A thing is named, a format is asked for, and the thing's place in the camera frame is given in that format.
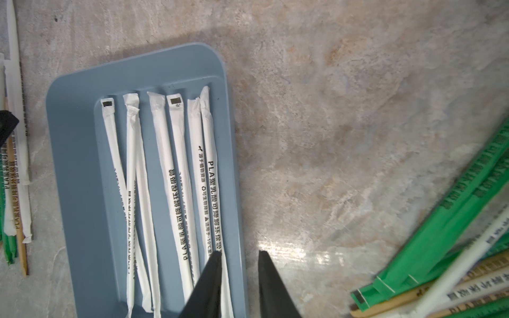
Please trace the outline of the white printed straw pile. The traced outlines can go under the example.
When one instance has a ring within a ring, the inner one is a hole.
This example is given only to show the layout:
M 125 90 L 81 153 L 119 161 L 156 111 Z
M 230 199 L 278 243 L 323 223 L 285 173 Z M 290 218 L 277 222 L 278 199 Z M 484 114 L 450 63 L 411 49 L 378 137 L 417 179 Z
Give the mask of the white printed straw pile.
M 32 217 L 29 199 L 29 147 L 27 141 L 27 128 L 25 108 L 23 101 L 23 83 L 21 78 L 21 61 L 19 55 L 19 38 L 14 2 L 6 1 L 7 30 L 9 40 L 9 59 L 5 62 L 5 75 L 7 80 L 7 98 L 10 112 L 19 120 L 14 130 L 14 145 L 16 150 L 17 189 L 19 194 L 19 207 L 23 225 L 23 242 L 29 244 L 33 240 Z

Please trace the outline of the white printed straw tray edge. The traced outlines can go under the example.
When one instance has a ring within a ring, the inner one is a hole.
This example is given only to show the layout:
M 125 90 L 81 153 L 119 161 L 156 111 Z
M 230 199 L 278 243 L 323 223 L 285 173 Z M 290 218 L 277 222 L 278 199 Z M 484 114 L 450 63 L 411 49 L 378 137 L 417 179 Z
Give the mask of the white printed straw tray edge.
M 216 251 L 221 252 L 221 317 L 234 317 L 226 252 L 224 251 L 223 232 L 221 226 L 220 188 L 217 177 L 217 150 L 214 138 L 213 117 L 209 103 L 209 87 L 205 86 L 200 93 L 201 119 L 204 133 L 206 168 L 210 208 L 213 216 L 213 232 Z

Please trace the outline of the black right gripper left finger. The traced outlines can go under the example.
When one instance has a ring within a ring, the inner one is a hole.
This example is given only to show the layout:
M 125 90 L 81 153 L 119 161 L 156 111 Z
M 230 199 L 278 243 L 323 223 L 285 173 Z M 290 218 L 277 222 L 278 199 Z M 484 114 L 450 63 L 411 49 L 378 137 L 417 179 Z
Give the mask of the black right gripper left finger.
M 179 318 L 217 318 L 221 314 L 222 253 L 209 257 Z

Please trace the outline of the green straws pile right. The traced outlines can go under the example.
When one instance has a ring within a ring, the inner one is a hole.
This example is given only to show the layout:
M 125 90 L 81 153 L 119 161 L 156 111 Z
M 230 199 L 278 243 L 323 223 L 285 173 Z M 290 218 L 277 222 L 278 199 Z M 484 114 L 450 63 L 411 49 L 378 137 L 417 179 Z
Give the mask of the green straws pile right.
M 351 292 L 366 311 L 438 277 L 450 264 L 451 249 L 508 182 L 508 121 L 474 158 L 392 262 L 371 284 Z

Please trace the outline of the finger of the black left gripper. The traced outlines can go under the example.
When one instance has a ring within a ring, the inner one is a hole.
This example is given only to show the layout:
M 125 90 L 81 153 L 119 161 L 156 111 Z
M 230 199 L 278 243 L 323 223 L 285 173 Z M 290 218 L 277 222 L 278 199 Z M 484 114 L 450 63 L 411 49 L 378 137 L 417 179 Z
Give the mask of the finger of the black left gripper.
M 0 147 L 2 147 L 7 139 L 12 135 L 19 120 L 8 110 L 0 111 Z

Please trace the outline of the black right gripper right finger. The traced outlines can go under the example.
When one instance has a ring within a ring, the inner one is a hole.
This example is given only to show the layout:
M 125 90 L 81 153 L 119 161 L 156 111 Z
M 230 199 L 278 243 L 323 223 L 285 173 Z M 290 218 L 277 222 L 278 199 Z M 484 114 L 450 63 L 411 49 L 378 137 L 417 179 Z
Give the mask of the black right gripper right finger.
M 301 318 L 268 252 L 258 253 L 258 286 L 261 317 Z

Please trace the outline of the thick white straw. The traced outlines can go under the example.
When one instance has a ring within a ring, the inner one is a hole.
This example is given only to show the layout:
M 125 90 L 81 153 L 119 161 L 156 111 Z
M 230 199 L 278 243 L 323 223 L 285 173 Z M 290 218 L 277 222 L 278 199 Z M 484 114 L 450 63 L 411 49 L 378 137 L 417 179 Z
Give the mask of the thick white straw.
M 187 302 L 193 292 L 193 279 L 190 266 L 188 242 L 184 229 L 184 216 L 180 204 L 178 176 L 175 171 L 172 147 L 166 120 L 166 97 L 162 94 L 148 92 L 149 104 L 155 127 L 156 143 L 163 172 L 164 189 L 172 225 L 172 234 L 178 253 L 178 265 L 182 281 L 184 301 Z

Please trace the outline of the green wrapped straw far left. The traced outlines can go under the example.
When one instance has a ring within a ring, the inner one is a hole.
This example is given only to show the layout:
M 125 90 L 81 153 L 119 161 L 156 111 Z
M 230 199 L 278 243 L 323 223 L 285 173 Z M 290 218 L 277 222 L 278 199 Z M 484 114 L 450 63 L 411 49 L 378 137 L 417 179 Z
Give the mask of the green wrapped straw far left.
M 4 184 L 1 182 L 1 243 L 3 246 L 5 262 L 8 265 L 11 265 L 15 263 L 15 258 L 17 257 L 17 246 L 15 242 L 15 237 L 8 236 L 4 231 L 5 203 L 6 203 L 5 188 Z

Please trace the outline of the thin white straw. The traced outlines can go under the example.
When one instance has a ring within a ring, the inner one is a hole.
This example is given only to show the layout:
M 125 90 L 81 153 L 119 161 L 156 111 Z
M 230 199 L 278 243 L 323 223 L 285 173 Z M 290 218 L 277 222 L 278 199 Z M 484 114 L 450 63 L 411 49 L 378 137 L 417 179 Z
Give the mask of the thin white straw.
M 148 282 L 148 274 L 144 264 L 144 258 L 137 235 L 136 226 L 133 224 L 134 218 L 128 214 L 127 188 L 121 162 L 117 128 L 115 124 L 115 100 L 114 98 L 103 98 L 100 100 L 102 105 L 103 122 L 106 128 L 107 141 L 113 162 L 115 179 L 121 198 L 121 206 L 125 215 L 127 227 L 127 317 L 131 317 L 135 305 L 135 274 L 139 276 L 139 282 L 142 291 L 142 308 L 147 312 L 152 312 L 152 293 Z

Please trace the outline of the brown paper wrapped straw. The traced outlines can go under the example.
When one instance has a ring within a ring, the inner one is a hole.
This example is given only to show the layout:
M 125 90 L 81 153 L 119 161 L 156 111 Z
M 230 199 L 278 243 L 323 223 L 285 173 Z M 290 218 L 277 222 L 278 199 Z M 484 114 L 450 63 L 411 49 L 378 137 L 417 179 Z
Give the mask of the brown paper wrapped straw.
M 29 275 L 27 261 L 27 247 L 23 242 L 23 223 L 21 221 L 21 210 L 19 206 L 19 195 L 17 189 L 17 172 L 15 165 L 15 147 L 13 145 L 13 133 L 9 133 L 3 147 L 3 177 L 5 188 L 5 218 L 4 231 L 9 238 L 15 240 L 16 252 L 14 258 L 18 258 L 21 273 Z

